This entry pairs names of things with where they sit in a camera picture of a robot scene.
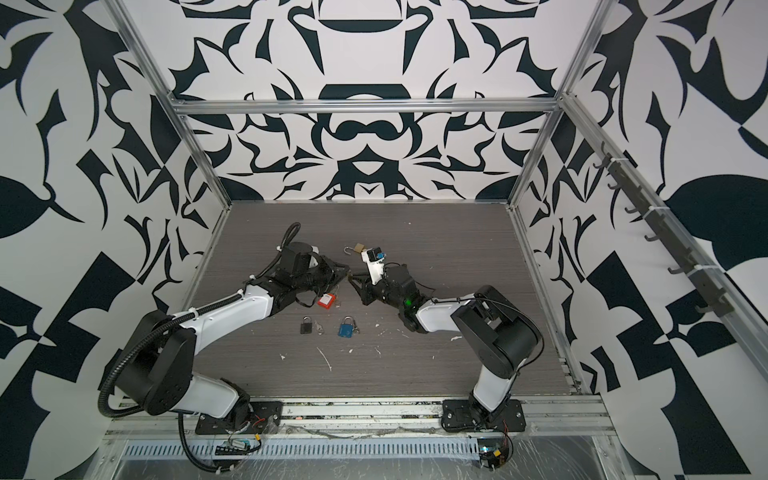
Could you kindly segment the red safety padlock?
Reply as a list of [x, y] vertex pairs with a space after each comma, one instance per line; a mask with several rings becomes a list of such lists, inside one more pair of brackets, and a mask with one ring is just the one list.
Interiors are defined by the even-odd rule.
[[326, 293], [317, 300], [317, 304], [324, 308], [330, 309], [336, 301], [336, 295], [332, 293]]

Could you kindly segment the blue padlock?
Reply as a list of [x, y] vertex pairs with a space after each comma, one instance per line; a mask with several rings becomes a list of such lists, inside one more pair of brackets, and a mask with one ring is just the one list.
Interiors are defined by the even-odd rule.
[[351, 316], [346, 316], [341, 321], [337, 334], [341, 338], [352, 338], [358, 332], [359, 329], [355, 319]]

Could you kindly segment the small black padlock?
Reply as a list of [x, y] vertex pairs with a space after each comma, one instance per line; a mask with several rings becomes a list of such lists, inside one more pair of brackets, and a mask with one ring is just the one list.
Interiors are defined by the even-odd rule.
[[300, 324], [300, 333], [302, 335], [309, 335], [313, 333], [314, 321], [309, 316], [304, 316]]

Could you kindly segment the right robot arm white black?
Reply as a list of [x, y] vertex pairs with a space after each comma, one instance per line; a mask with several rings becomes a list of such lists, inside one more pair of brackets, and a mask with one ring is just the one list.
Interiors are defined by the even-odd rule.
[[468, 296], [436, 299], [422, 292], [405, 265], [350, 273], [348, 281], [363, 304], [379, 301], [395, 308], [412, 332], [459, 333], [479, 359], [482, 368], [467, 413], [455, 414], [445, 430], [493, 428], [511, 412], [512, 386], [544, 339], [535, 323], [497, 289], [485, 285]]

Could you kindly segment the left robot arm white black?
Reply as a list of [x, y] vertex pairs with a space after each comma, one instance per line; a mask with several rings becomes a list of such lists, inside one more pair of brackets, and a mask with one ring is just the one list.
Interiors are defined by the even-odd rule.
[[99, 413], [196, 413], [241, 428], [251, 416], [248, 394], [231, 381], [197, 373], [196, 357], [230, 333], [298, 303], [303, 294], [320, 299], [331, 293], [349, 270], [310, 244], [291, 242], [264, 272], [223, 299], [174, 315], [146, 314], [102, 383]]

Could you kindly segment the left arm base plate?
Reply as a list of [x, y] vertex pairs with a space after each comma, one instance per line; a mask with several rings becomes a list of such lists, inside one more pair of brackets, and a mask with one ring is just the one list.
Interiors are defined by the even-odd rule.
[[238, 403], [224, 418], [201, 415], [195, 427], [197, 435], [272, 434], [279, 429], [282, 417], [281, 401]]

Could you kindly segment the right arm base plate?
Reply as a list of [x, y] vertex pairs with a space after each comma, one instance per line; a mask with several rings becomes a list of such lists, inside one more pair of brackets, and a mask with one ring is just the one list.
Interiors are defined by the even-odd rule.
[[496, 410], [486, 410], [474, 399], [446, 399], [442, 402], [441, 427], [446, 432], [524, 432], [527, 426], [522, 404], [508, 399]]

